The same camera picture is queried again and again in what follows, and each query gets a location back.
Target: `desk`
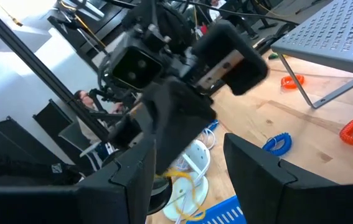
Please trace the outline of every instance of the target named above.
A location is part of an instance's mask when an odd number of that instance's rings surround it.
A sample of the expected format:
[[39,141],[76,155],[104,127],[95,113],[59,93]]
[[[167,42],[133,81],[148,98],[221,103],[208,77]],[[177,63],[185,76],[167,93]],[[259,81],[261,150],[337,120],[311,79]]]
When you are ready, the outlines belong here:
[[[287,61],[298,74],[305,75],[304,87],[313,98],[320,98],[353,77],[352,73],[291,57]],[[261,147],[268,138],[289,132],[293,147],[283,159],[337,183],[353,183],[353,146],[339,139],[341,128],[353,119],[353,89],[322,108],[311,110],[298,90],[281,91],[280,79],[288,76],[281,61],[271,60],[268,65],[268,78],[246,95],[233,96],[227,86],[214,95],[213,109],[220,124],[215,130],[218,143],[210,152],[210,187],[204,208],[234,195],[222,149],[226,132]],[[150,218],[153,224],[173,223],[162,212]]]

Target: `white wall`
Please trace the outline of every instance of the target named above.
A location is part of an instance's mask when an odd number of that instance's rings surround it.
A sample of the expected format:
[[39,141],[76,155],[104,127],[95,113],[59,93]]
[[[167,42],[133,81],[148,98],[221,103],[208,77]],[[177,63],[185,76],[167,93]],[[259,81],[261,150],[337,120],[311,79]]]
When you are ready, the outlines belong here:
[[[41,61],[71,92],[96,88],[95,72],[57,31],[51,30],[50,33],[52,38],[36,52]],[[47,105],[49,99],[66,108],[17,55],[13,52],[0,52],[0,120],[11,116],[61,160],[71,163],[32,118],[33,114]]]

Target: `perforated metal panel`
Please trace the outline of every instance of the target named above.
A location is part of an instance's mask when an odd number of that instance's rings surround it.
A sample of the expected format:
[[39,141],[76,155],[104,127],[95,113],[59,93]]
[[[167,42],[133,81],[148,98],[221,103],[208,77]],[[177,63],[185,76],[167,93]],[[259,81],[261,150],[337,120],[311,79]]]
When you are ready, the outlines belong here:
[[353,0],[334,0],[271,48],[278,53],[353,72]]

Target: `person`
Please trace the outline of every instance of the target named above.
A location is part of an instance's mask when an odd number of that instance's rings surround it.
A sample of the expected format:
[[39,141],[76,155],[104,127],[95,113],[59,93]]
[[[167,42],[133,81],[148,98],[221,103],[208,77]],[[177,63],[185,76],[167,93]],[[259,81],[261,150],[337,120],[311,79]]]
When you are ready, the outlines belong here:
[[[247,4],[247,2],[248,1],[245,1],[242,3],[243,7],[247,7],[245,5],[245,4]],[[216,7],[217,9],[222,7],[225,3],[226,3],[225,0],[210,0],[210,4],[213,7]],[[219,11],[215,11],[215,10],[210,10],[209,14],[210,14],[211,19],[213,21],[215,21],[216,18],[218,18],[220,15]],[[237,15],[229,15],[229,16],[227,16],[227,18],[224,18],[224,19],[231,22],[233,24],[233,26],[235,26],[235,27],[237,27],[237,26],[242,27],[244,30],[246,30],[246,32],[248,33],[248,35],[250,36],[250,38],[252,40],[259,38],[259,35],[251,28],[251,26],[248,24],[248,22],[243,17],[237,16]]]
[[[89,94],[86,91],[83,91],[83,90],[76,91],[74,93],[74,98],[76,100],[81,101],[86,107],[93,110],[97,110],[95,102],[93,101],[92,98],[90,98]],[[113,113],[113,114],[119,113],[122,109],[123,109],[122,103],[115,103],[115,106],[111,111],[109,111],[109,113]],[[77,120],[82,134],[90,141],[90,144],[96,144],[101,141],[100,138],[97,137],[97,135],[80,118],[77,117]],[[106,129],[110,129],[110,127],[108,127],[104,121],[101,121],[99,119],[98,121]],[[101,142],[99,145],[97,145],[95,150],[102,161],[104,161],[104,159],[107,158],[107,156],[111,154],[113,151],[112,147],[106,146],[105,142]]]

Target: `wooden tabletop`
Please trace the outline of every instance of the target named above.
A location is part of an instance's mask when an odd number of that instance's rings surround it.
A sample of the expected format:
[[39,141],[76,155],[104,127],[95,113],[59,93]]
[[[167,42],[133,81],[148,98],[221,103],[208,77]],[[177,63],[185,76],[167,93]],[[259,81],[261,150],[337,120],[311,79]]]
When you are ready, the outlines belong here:
[[[287,61],[296,74],[305,76],[303,87],[313,101],[353,77],[352,73],[296,58],[288,57]],[[210,152],[211,165],[206,175],[209,193],[204,208],[235,194],[222,147],[225,133],[235,133],[262,147],[267,139],[288,132],[293,138],[293,147],[283,159],[337,183],[353,183],[353,146],[344,144],[339,138],[339,131],[353,119],[353,89],[312,110],[298,90],[280,88],[281,78],[288,75],[280,60],[271,60],[268,65],[268,78],[247,94],[233,96],[224,86],[214,95],[213,109],[220,125],[215,130],[217,145]],[[150,219],[153,224],[173,223],[162,212]]]

